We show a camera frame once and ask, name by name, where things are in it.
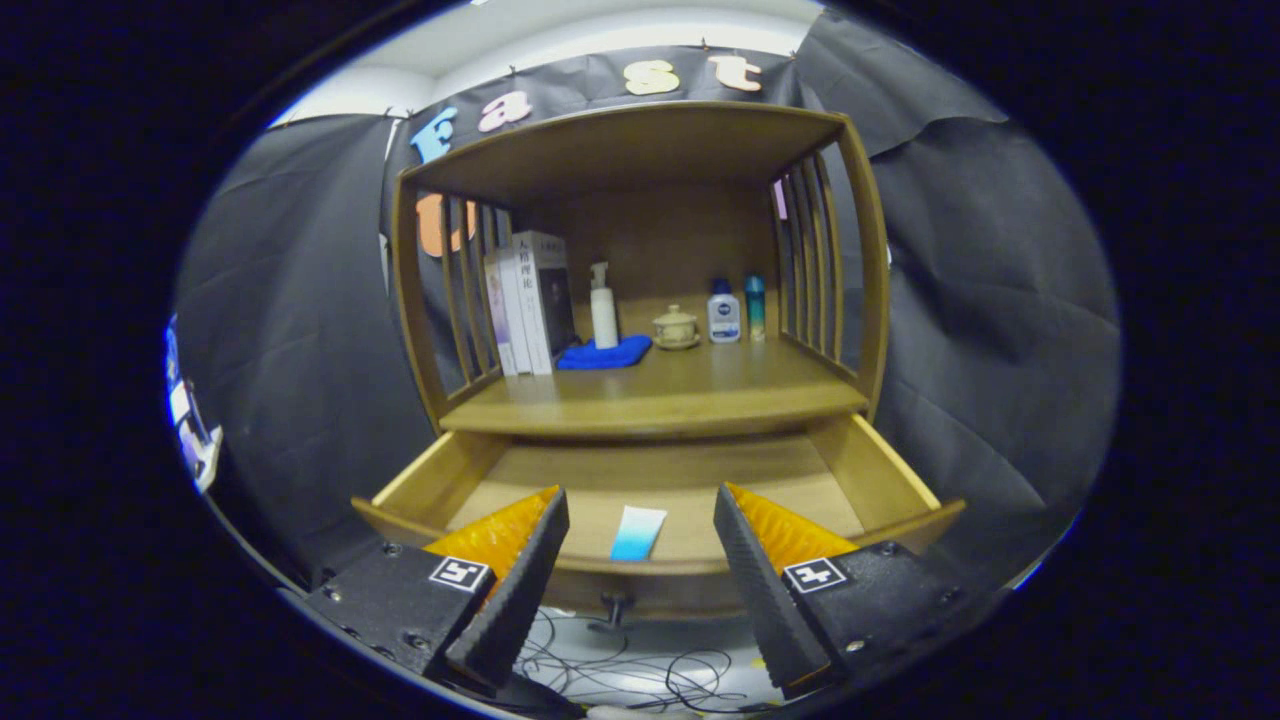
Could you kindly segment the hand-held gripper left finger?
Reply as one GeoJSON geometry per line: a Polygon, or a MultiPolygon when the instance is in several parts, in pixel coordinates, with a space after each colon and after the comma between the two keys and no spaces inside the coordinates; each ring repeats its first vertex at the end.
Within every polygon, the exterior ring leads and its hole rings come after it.
{"type": "Polygon", "coordinates": [[[388,541],[305,605],[416,675],[498,691],[568,529],[566,492],[547,487],[431,543],[388,541]]]}

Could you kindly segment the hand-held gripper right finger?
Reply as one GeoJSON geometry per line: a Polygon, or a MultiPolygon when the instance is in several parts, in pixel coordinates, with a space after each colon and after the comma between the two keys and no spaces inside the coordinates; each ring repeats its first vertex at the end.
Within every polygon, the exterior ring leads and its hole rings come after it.
{"type": "Polygon", "coordinates": [[[964,632],[983,603],[924,556],[963,511],[934,511],[855,538],[723,483],[714,528],[772,684],[787,700],[863,691],[964,632]]]}

